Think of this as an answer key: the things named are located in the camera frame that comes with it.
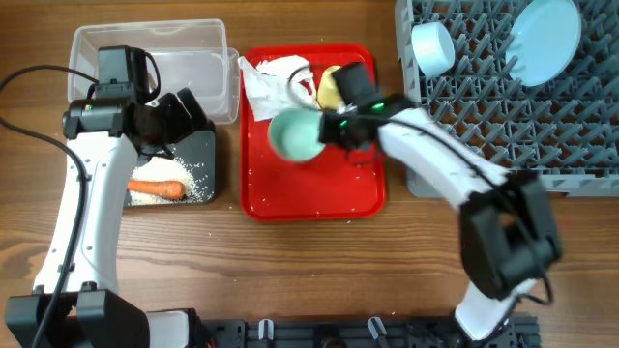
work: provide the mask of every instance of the light blue plate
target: light blue plate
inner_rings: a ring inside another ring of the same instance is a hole
[[[505,61],[516,56],[518,62],[510,76],[522,78],[522,85],[528,87],[551,80],[574,58],[580,31],[580,14],[571,0],[533,1],[512,28],[515,39],[505,53]]]

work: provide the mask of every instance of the white robotic arm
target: white robotic arm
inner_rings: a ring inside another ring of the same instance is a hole
[[[472,154],[434,124],[424,109],[406,109],[392,118],[439,136],[480,168],[495,185],[505,183],[507,169]],[[472,192],[483,193],[492,189],[453,151],[418,130],[387,124],[378,129],[378,139],[385,154],[415,170],[455,210],[468,201]],[[472,340],[487,339],[498,326],[504,324],[516,305],[517,295],[528,293],[535,282],[535,279],[523,281],[512,295],[501,301],[487,297],[470,282],[464,299],[456,308],[456,320]]]
[[[97,284],[98,289],[118,293],[116,250],[123,214],[127,183],[137,162],[137,151],[122,135],[109,136],[106,131],[79,134],[67,146],[81,159],[87,170],[85,214],[74,252],[73,271],[65,282],[64,292],[78,292],[82,284]],[[67,160],[67,179],[60,203],[56,229],[33,290],[51,294],[56,287],[58,267],[63,263],[77,210],[79,181],[77,169]]]

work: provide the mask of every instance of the teal object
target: teal object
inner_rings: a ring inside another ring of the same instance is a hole
[[[321,118],[319,111],[285,109],[269,125],[269,144],[285,160],[311,160],[326,146],[318,142]]]
[[[505,52],[506,62],[518,59],[510,71],[512,79],[521,78],[523,86],[533,87],[556,77],[576,54],[581,26],[572,0],[533,1],[514,23],[514,42]]]

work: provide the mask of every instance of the white cup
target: white cup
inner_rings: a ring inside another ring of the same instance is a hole
[[[415,25],[410,41],[419,68],[426,77],[436,77],[454,65],[454,43],[443,23]]]

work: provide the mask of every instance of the carrot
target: carrot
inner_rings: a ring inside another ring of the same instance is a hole
[[[185,196],[185,185],[179,181],[146,182],[129,180],[128,190],[153,194],[169,200],[178,200]]]

